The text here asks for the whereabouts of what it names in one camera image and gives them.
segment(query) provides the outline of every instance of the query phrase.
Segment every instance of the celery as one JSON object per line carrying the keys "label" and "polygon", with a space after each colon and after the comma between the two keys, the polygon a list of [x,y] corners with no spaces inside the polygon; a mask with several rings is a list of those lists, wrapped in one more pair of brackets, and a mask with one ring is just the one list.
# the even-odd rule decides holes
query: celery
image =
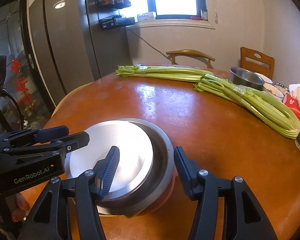
{"label": "celery", "polygon": [[199,82],[205,74],[213,75],[203,69],[162,66],[119,66],[116,74],[123,77],[150,77],[193,83]]}
{"label": "celery", "polygon": [[234,85],[228,80],[209,74],[205,75],[197,86],[200,90],[216,94],[225,99],[232,99],[233,102],[244,106],[287,138],[295,139],[299,134],[300,122],[298,118],[290,108],[271,95],[252,88]]}

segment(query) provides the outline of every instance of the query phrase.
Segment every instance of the red package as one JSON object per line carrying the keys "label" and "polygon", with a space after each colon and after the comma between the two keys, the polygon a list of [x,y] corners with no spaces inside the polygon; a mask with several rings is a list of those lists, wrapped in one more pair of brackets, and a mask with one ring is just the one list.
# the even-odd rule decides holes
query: red package
{"label": "red package", "polygon": [[283,103],[289,107],[300,120],[300,102],[287,93],[284,96]]}

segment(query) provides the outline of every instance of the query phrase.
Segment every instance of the red decoration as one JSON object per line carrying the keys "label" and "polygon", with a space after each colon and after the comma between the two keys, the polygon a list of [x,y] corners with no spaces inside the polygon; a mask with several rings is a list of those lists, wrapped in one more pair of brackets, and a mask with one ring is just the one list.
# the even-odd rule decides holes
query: red decoration
{"label": "red decoration", "polygon": [[25,94],[25,96],[20,100],[20,102],[28,103],[30,105],[30,108],[32,108],[30,98],[31,98],[31,94]]}
{"label": "red decoration", "polygon": [[18,75],[20,73],[20,70],[18,70],[18,67],[21,66],[21,63],[19,60],[17,60],[16,58],[13,59],[11,61],[11,69],[10,69],[10,72],[15,72],[16,75]]}
{"label": "red decoration", "polygon": [[21,77],[21,78],[18,78],[18,81],[16,82],[16,87],[17,87],[17,91],[21,91],[21,92],[26,92],[28,91],[28,88],[26,88],[26,83],[28,81],[24,81],[26,78],[25,77]]}

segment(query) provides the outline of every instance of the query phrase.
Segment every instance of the wooden table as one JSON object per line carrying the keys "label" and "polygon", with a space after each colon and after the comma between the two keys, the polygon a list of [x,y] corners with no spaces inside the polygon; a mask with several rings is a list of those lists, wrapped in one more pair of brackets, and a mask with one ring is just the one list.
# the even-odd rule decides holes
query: wooden table
{"label": "wooden table", "polygon": [[[215,71],[223,77],[228,74]],[[214,175],[242,176],[268,215],[279,240],[290,239],[300,225],[300,151],[242,107],[191,83],[110,74],[77,92],[46,128],[66,125],[76,133],[107,120],[141,118],[158,125],[173,146]],[[31,206],[45,184],[23,192]],[[216,239],[221,239],[222,201]],[[188,200],[179,178],[168,201],[157,211],[133,219],[103,217],[108,240],[186,240],[196,202]],[[79,239],[71,207],[73,239]]]}

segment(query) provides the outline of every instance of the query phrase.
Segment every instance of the metal pot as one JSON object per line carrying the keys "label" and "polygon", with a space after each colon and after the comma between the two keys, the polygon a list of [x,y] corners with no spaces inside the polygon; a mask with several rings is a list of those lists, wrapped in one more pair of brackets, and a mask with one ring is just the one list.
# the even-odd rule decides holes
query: metal pot
{"label": "metal pot", "polygon": [[143,184],[130,195],[114,201],[98,201],[98,212],[104,215],[127,215],[140,212],[153,203],[167,188],[175,167],[173,146],[158,126],[136,118],[123,118],[142,128],[153,147],[153,165]]}
{"label": "metal pot", "polygon": [[230,80],[233,84],[255,88],[260,91],[262,90],[262,86],[265,82],[254,72],[239,67],[233,67],[229,70],[231,72]]}

